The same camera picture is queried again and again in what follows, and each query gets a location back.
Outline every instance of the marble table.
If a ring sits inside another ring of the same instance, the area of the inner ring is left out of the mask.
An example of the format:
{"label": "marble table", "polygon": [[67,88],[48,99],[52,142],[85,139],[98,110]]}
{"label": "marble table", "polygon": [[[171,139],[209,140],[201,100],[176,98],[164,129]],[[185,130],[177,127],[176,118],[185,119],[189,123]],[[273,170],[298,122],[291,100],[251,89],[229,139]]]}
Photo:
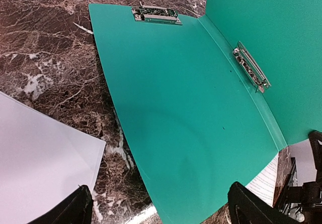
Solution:
{"label": "marble table", "polygon": [[[0,91],[107,142],[93,193],[93,223],[126,223],[133,218],[137,221],[132,223],[161,223],[116,120],[88,12],[89,3],[139,2],[194,17],[205,13],[206,4],[206,0],[0,0]],[[289,159],[284,152],[281,183]],[[227,206],[204,223],[230,223]]]}

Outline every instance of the folder clip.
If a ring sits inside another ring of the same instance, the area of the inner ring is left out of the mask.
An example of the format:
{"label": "folder clip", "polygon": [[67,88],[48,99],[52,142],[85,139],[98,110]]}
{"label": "folder clip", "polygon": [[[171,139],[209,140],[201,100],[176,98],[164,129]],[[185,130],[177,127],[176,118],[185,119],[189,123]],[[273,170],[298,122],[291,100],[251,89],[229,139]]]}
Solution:
{"label": "folder clip", "polygon": [[271,84],[262,69],[240,41],[232,53],[251,79],[253,85],[257,88],[256,91],[259,90],[261,93],[264,93],[265,90],[271,87]]}
{"label": "folder clip", "polygon": [[140,2],[140,6],[132,7],[132,14],[136,21],[182,25],[178,13],[173,9],[146,6]]}

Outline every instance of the silver clip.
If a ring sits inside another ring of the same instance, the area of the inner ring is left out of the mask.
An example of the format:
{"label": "silver clip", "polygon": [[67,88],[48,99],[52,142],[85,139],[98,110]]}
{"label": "silver clip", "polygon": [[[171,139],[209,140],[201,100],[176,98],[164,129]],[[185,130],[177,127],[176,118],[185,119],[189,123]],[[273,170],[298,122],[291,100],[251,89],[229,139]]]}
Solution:
{"label": "silver clip", "polygon": [[271,87],[271,84],[262,69],[240,41],[232,53],[238,63],[243,67],[248,77],[252,80],[253,85],[257,88],[256,91],[259,90],[261,93],[264,93],[265,90]]}
{"label": "silver clip", "polygon": [[140,6],[132,7],[132,14],[136,21],[182,25],[177,12],[173,9],[146,6],[140,2]]}

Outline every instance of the folder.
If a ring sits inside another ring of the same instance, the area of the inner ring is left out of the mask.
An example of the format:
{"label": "folder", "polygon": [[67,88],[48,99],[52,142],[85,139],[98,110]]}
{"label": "folder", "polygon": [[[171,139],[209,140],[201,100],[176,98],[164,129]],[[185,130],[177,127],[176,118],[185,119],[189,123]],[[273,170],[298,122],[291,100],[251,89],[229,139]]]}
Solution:
{"label": "folder", "polygon": [[202,222],[233,182],[247,185],[322,129],[321,4],[207,0],[206,15],[178,15],[181,25],[89,5],[117,116],[163,223]]}

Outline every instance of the lined paper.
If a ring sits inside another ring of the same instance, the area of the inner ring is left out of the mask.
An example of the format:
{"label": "lined paper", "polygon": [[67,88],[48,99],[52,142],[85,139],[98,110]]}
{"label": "lined paper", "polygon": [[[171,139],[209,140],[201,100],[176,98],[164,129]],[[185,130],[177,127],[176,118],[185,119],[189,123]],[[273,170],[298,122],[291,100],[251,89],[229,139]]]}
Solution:
{"label": "lined paper", "polygon": [[247,186],[251,192],[264,202],[273,206],[276,178],[277,178],[278,154]]}

